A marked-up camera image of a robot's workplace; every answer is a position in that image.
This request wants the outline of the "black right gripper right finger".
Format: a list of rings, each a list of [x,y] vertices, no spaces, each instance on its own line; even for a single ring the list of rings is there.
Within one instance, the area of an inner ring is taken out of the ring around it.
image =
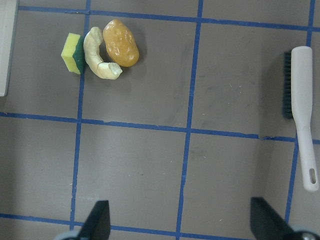
[[[256,240],[286,240],[294,233],[263,197],[250,199],[250,230]]]

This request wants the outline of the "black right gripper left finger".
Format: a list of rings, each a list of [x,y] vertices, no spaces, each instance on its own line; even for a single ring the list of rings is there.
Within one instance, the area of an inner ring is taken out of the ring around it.
[[[110,207],[108,200],[99,200],[90,211],[80,229],[78,240],[108,240],[111,233]]]

